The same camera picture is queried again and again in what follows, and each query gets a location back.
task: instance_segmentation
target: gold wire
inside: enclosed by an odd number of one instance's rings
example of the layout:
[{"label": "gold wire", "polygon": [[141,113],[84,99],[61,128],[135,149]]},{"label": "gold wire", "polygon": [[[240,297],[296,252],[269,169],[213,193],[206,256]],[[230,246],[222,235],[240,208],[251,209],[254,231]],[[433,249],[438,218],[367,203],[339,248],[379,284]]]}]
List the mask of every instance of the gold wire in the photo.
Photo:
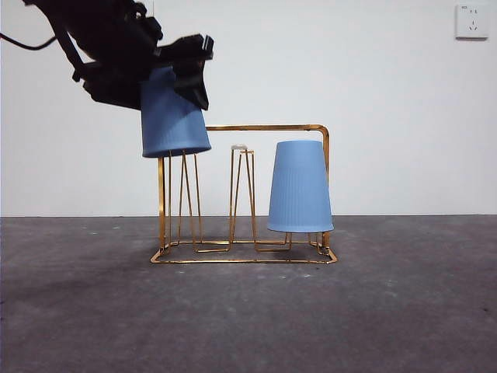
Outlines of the gold wire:
[{"label": "gold wire", "polygon": [[193,159],[195,159],[196,211],[199,215],[200,243],[202,243],[203,228],[202,228],[202,214],[200,213],[199,171],[198,171],[198,166],[196,164],[196,154],[193,155]]},{"label": "gold wire", "polygon": [[183,150],[183,164],[185,165],[185,178],[186,178],[186,196],[188,198],[188,212],[189,212],[189,219],[190,219],[190,229],[192,231],[192,241],[193,241],[193,248],[195,249],[195,220],[193,218],[193,209],[192,209],[192,197],[190,196],[189,192],[189,179],[188,179],[188,165],[186,164],[186,153]]},{"label": "gold wire", "polygon": [[[323,137],[323,152],[325,155],[325,165],[326,165],[326,174],[327,176],[329,175],[329,133],[326,127],[321,126],[319,124],[303,124],[303,125],[251,125],[251,126],[211,126],[207,127],[208,131],[320,131]],[[250,171],[249,171],[249,159],[248,159],[248,154],[252,154],[252,183],[250,183]],[[305,241],[293,241],[293,237],[291,233],[286,233],[285,234],[285,239],[283,242],[281,241],[272,241],[272,240],[257,240],[256,239],[256,215],[255,215],[255,160],[254,160],[254,155],[253,151],[245,151],[245,161],[247,164],[247,173],[248,173],[248,187],[249,187],[249,196],[250,196],[250,202],[251,202],[251,216],[252,216],[252,235],[254,236],[253,240],[235,240],[235,219],[236,219],[236,209],[237,209],[237,203],[238,203],[238,188],[239,188],[239,177],[240,177],[240,172],[241,172],[241,162],[242,162],[242,153],[240,153],[239,159],[238,159],[238,172],[237,172],[237,197],[235,198],[235,213],[233,214],[233,168],[234,168],[234,154],[235,152],[232,150],[231,152],[231,175],[230,175],[230,223],[232,221],[232,230],[230,228],[230,236],[228,237],[228,241],[204,241],[203,240],[203,231],[201,228],[202,224],[202,219],[201,219],[201,213],[200,213],[200,188],[198,184],[198,167],[197,167],[197,160],[196,160],[196,155],[195,155],[195,172],[196,172],[196,191],[197,191],[197,207],[199,211],[199,226],[200,226],[200,241],[201,243],[210,243],[214,245],[228,245],[227,249],[222,249],[222,250],[204,250],[205,252],[211,252],[211,251],[228,251],[231,248],[232,243],[254,243],[254,244],[268,244],[268,245],[286,245],[289,242],[289,248],[291,249],[293,243],[308,243],[311,246],[316,246],[317,251],[319,254],[323,256],[327,256],[330,260],[160,260],[159,258],[161,256],[167,255],[170,252],[170,249],[173,246],[178,246],[179,244],[183,243],[189,243],[189,244],[195,244],[195,236],[194,236],[194,221],[193,221],[193,209],[192,209],[192,202],[191,202],[191,196],[189,193],[189,179],[188,179],[188,170],[187,170],[187,165],[186,165],[186,158],[185,158],[185,152],[183,152],[183,160],[182,160],[182,170],[181,170],[181,187],[180,187],[180,198],[179,198],[179,226],[178,226],[178,240],[176,242],[172,242],[172,215],[171,215],[171,194],[172,194],[172,189],[171,189],[171,178],[172,178],[172,167],[171,167],[171,152],[169,153],[169,211],[168,211],[168,216],[169,216],[169,244],[165,244],[165,168],[164,168],[164,161],[162,159],[162,167],[159,159],[159,223],[161,225],[159,231],[161,235],[161,248],[157,251],[157,253],[151,258],[152,263],[334,263],[338,261],[338,258],[336,257],[335,253],[332,251],[330,245],[329,245],[329,237],[330,237],[330,232],[322,232],[320,234],[321,236],[321,242],[318,241],[319,234],[316,233],[316,242],[311,241],[311,236],[308,235],[308,240]],[[188,193],[188,198],[189,198],[189,214],[190,214],[190,221],[192,224],[192,241],[182,241],[181,240],[181,224],[182,224],[182,192],[183,192],[183,172],[186,174],[186,186],[187,186],[187,193]],[[281,251],[281,250],[287,250],[287,249],[272,249],[272,250],[267,250],[267,251]]]}]

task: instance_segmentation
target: robotic arm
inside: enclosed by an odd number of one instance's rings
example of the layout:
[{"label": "robotic arm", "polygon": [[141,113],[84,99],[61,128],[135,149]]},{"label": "robotic arm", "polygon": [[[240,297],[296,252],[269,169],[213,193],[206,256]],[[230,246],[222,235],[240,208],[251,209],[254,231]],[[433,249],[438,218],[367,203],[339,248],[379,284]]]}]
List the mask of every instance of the robotic arm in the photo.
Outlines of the robotic arm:
[{"label": "robotic arm", "polygon": [[[213,57],[214,40],[182,37],[158,47],[162,28],[134,0],[23,0],[48,18],[62,49],[75,68],[72,78],[101,103],[139,110],[140,82],[154,68],[172,66],[176,93],[207,110],[203,82],[205,61]],[[83,63],[71,36],[94,61]]]}]

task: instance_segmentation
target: gold metal rack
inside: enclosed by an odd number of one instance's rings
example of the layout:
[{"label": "gold metal rack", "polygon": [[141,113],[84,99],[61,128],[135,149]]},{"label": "gold metal rack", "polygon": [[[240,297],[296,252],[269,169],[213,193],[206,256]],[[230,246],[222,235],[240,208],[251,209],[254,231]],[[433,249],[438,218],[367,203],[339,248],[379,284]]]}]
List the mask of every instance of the gold metal rack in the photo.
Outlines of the gold metal rack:
[{"label": "gold metal rack", "polygon": [[[275,124],[262,124],[262,125],[230,125],[230,126],[209,126],[208,131],[319,131],[322,135],[323,140],[323,151],[325,154],[325,164],[327,177],[329,177],[329,132],[328,129],[320,124],[291,124],[291,125],[275,125]],[[237,182],[236,182],[236,192],[235,200],[233,200],[233,182],[234,182],[234,162],[235,162],[235,151],[239,150],[238,156],[238,169],[237,169]],[[238,203],[238,188],[240,183],[240,168],[242,165],[242,158],[245,157],[245,164],[247,169],[247,182],[248,182],[248,194],[250,200],[250,210],[251,210],[251,222],[252,222],[252,239],[235,239],[235,222],[236,222],[236,209]],[[188,264],[188,263],[335,263],[338,258],[333,253],[330,247],[330,232],[322,232],[321,234],[315,234],[315,240],[311,239],[311,234],[308,235],[307,241],[294,241],[292,239],[291,233],[286,233],[284,240],[263,240],[257,237],[257,225],[255,216],[255,180],[254,180],[254,151],[248,150],[247,148],[237,148],[233,147],[231,149],[231,175],[230,175],[230,214],[229,214],[229,234],[226,240],[205,240],[203,239],[203,221],[200,212],[200,189],[198,180],[198,167],[197,167],[197,157],[193,155],[194,166],[195,166],[195,184],[196,184],[196,209],[197,216],[193,215],[193,198],[190,193],[190,183],[188,175],[187,157],[183,152],[181,158],[181,180],[180,180],[180,190],[179,190],[179,223],[177,227],[177,238],[172,240],[172,196],[171,196],[171,155],[167,157],[168,160],[168,179],[167,179],[167,196],[166,196],[166,179],[165,179],[165,159],[158,159],[158,185],[159,185],[159,242],[160,246],[158,251],[150,259],[152,263],[163,263],[163,264]],[[188,201],[189,210],[189,220],[190,220],[190,230],[191,239],[182,240],[181,228],[182,228],[182,198],[183,189],[186,187],[186,198]],[[195,233],[195,218],[198,218],[198,236]],[[292,244],[304,244],[307,243],[309,246],[316,249],[316,253],[319,256],[323,256],[324,260],[296,260],[296,259],[189,259],[189,260],[167,260],[165,256],[170,254],[171,250],[175,246],[190,245],[193,247],[195,253],[221,253],[228,252],[232,249],[234,244],[253,244],[256,253],[267,253],[267,252],[282,252],[289,251],[292,249]],[[221,246],[216,249],[201,249],[201,246],[214,245]]]}]

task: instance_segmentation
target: upside-down cup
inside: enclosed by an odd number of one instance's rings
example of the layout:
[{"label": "upside-down cup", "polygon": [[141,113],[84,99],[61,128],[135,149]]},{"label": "upside-down cup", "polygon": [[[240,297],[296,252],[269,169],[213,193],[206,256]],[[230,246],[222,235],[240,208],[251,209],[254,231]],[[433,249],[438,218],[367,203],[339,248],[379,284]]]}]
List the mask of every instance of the upside-down cup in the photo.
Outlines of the upside-down cup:
[{"label": "upside-down cup", "polygon": [[172,68],[158,68],[141,83],[141,135],[146,158],[210,150],[202,110],[174,92],[175,80]]},{"label": "upside-down cup", "polygon": [[320,141],[278,143],[267,228],[296,233],[333,230],[328,177]]}]

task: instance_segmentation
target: metal wire frame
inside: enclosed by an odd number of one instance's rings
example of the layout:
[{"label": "metal wire frame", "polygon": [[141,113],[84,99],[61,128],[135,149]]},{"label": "metal wire frame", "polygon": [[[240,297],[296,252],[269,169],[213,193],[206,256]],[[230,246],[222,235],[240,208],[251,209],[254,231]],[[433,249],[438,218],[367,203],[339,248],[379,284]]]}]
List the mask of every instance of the metal wire frame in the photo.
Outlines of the metal wire frame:
[{"label": "metal wire frame", "polygon": [[[230,125],[230,126],[209,126],[208,131],[319,131],[323,137],[323,151],[325,155],[325,165],[327,177],[329,177],[329,132],[328,129],[320,124],[261,124],[261,125]],[[235,222],[236,222],[236,206],[238,203],[238,188],[240,180],[240,168],[242,164],[242,155],[245,155],[245,164],[247,169],[247,179],[248,179],[248,191],[250,199],[251,208],[251,219],[252,219],[252,239],[251,240],[236,240],[235,239]],[[249,155],[252,157],[252,170],[249,165]],[[176,241],[172,241],[172,216],[171,216],[171,153],[169,153],[168,165],[168,214],[166,221],[166,188],[165,188],[165,163],[164,158],[158,159],[158,185],[159,185],[159,242],[160,247],[158,251],[152,256],[150,261],[152,263],[163,263],[163,264],[189,264],[189,263],[335,263],[338,261],[337,256],[332,251],[330,247],[330,232],[323,232],[322,234],[315,234],[315,241],[311,240],[311,234],[308,234],[307,241],[293,241],[292,234],[286,233],[285,239],[283,241],[274,240],[258,240],[257,239],[257,225],[255,219],[255,180],[254,180],[254,152],[244,151],[240,152],[238,159],[238,171],[237,171],[237,186],[236,186],[236,198],[235,206],[233,206],[233,164],[235,158],[234,149],[231,150],[231,192],[230,192],[230,227],[228,240],[213,240],[207,241],[203,239],[202,232],[202,217],[200,213],[200,188],[198,179],[198,166],[196,155],[194,157],[195,163],[195,180],[196,180],[196,202],[197,202],[197,214],[198,214],[198,224],[200,231],[200,238],[197,240],[195,236],[195,224],[192,209],[192,198],[189,190],[189,177],[188,177],[188,167],[186,162],[186,154],[182,154],[182,164],[181,164],[181,185],[179,192],[179,226],[178,226],[178,237]],[[186,194],[188,199],[188,210],[190,217],[190,228],[192,239],[191,240],[181,240],[181,220],[182,220],[182,195],[183,195],[183,178],[186,181]],[[191,259],[191,260],[164,260],[163,256],[167,256],[171,248],[174,246],[179,246],[182,244],[191,244],[196,253],[212,253],[212,252],[226,252],[231,249],[235,243],[251,243],[257,252],[277,252],[277,251],[288,251],[292,248],[293,243],[308,243],[310,246],[316,248],[317,254],[325,256],[326,260],[267,260],[267,259]],[[222,249],[200,249],[198,246],[203,244],[208,245],[220,245],[227,246]],[[277,249],[267,249],[261,248],[260,245],[280,245],[285,246],[288,244],[287,248],[277,248]]]}]

